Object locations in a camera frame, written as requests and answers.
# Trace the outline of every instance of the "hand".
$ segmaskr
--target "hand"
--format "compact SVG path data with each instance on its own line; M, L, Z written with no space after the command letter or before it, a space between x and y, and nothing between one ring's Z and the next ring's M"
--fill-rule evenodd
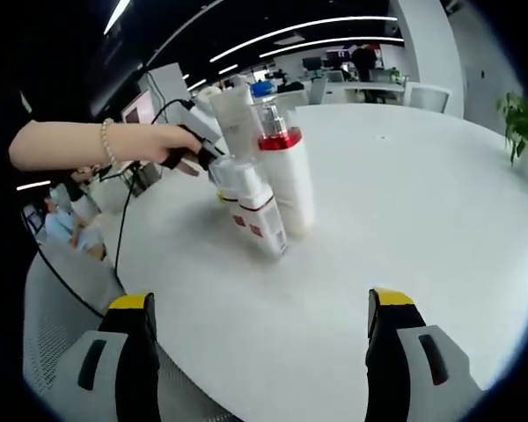
M151 161L161 164L172 154L173 149L186 147L192 151L191 155L186 156L186 160L195 163L195 155L202 149L202 144L195 136L178 126L153 125L152 128L156 133ZM198 170L185 161L181 161L177 168L190 176L200 174Z

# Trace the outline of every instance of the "white bottle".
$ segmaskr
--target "white bottle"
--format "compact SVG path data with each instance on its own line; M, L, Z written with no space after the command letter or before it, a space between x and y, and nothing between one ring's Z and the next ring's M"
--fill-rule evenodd
M210 97L209 102L231 155L240 160L254 157L258 132L250 87L241 85Z
M241 233L247 235L249 230L245 211L238 204L237 173L231 156L220 156L209 165L209 171L221 191L223 201L227 204L231 217Z
M253 106L260 122L258 158L268 175L288 234L304 237L315 223L315 200L304 139L274 101Z
M236 171L238 204L245 212L252 240L267 255L281 257L287 239L272 188L257 172L253 160L237 164Z

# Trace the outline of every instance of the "table surface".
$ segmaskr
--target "table surface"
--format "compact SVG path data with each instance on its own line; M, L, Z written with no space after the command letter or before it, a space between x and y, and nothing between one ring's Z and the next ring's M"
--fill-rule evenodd
M362 420L368 291L410 295L489 388L528 324L528 185L502 136L393 105L297 109L318 223L275 263L236 237L205 177L134 200L128 294L155 292L158 341L246 422ZM119 222L104 227L114 255Z

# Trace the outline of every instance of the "wire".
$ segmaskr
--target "wire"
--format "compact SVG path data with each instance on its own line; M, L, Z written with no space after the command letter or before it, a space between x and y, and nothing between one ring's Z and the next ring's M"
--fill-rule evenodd
M155 124L155 121L157 121L157 119L160 117L160 115L169 107L171 106L172 104L174 103L186 103L187 101L185 99L181 99L181 98L177 98L177 99L173 99L172 101L169 101L167 102L157 113L157 115L155 116L155 118L152 120L152 122L150 123L151 125L154 125Z
M29 233L31 233L31 230L29 228L29 224L27 222L27 217L26 215L24 214L23 211L20 212L21 214L21 217L22 217L22 220L24 221L24 224L26 226L26 229L29 231ZM89 305L83 298L81 298L79 295L77 295L77 292L75 292L68 284L67 282L64 280L63 277L61 277L61 274L59 274L54 268L53 266L51 265L51 263L49 262L49 260L47 259L47 257L45 256L45 254L43 253L43 251L41 250L39 244L37 243L37 239L35 239L35 236L33 237L33 240L35 242L35 245L37 246L37 253L40 254L41 256L41 259L43 259L43 262L45 262L45 265L47 265L49 267L49 270L51 270L53 272L53 274L56 276L57 279L59 279L59 281L61 282L61 284L69 291L69 293L71 295L73 295L75 297L75 299L77 299L80 303L82 303L90 312L92 312L94 315L96 315L96 317L100 317L100 318L103 318L104 316L99 313L97 310L95 310L91 305Z
M163 94L160 88L158 88L158 84L157 84L157 81L155 80L155 77L149 71L147 71L147 80L149 76L150 76L150 79L152 80L152 84L154 85L155 90L157 90L158 95L160 97L160 104L162 105L166 104L165 94ZM166 123L168 123L168 114L166 114L166 110L165 110L165 121Z
M152 122L150 123L151 125L154 125L155 121L157 121L157 119L160 117L160 115L166 110L166 108L168 108L171 104L174 104L174 103L178 103L178 102L185 102L184 99L181 99L181 98L177 98L177 99L173 99L172 101L169 101L168 103L166 103L157 113L157 115L155 116L155 118L152 120ZM119 274L117 272L117 268L118 268L118 265L119 265L119 261L120 261L120 248L121 248L121 238L123 236L123 226L125 224L125 216L127 215L127 207L129 205L129 201L131 200L131 194L133 192L133 186L135 185L135 182L136 182L136 178L137 178L137 173L136 171L133 172L133 178L131 179L131 186L129 187L129 192L128 192L128 195L127 195L127 198L125 199L125 205L123 206L123 215L121 216L121 226L120 226L120 235L119 235L119 239L117 240L117 251L115 253L115 264L114 264L114 271L115 271L115 276L119 279Z
M125 223L125 215L127 214L127 206L129 205L129 201L131 200L131 194L133 193L133 186L135 185L136 180L136 171L133 171L133 177L131 178L131 185L129 186L129 192L127 194L127 198L125 199L125 205L123 206L123 215L121 216L121 226L120 226L120 236L117 240L117 252L115 253L115 275L119 278L119 274L117 273L117 267L120 262L120 248L121 248L121 237L123 236L123 224Z

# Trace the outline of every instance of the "red label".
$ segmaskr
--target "red label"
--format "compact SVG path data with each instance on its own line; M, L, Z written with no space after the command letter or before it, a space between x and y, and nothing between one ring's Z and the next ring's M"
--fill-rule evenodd
M232 219L235 221L235 223L240 227L246 227L245 220L243 217L239 217L238 215L234 215Z
M251 225L250 225L250 231L252 231L256 236L264 237L264 236L262 235L262 231L260 230L260 227L253 226L253 225L251 224Z
M258 140L260 151L277 151L289 149L299 143L303 136L298 127L291 127L287 132L276 135L262 136Z

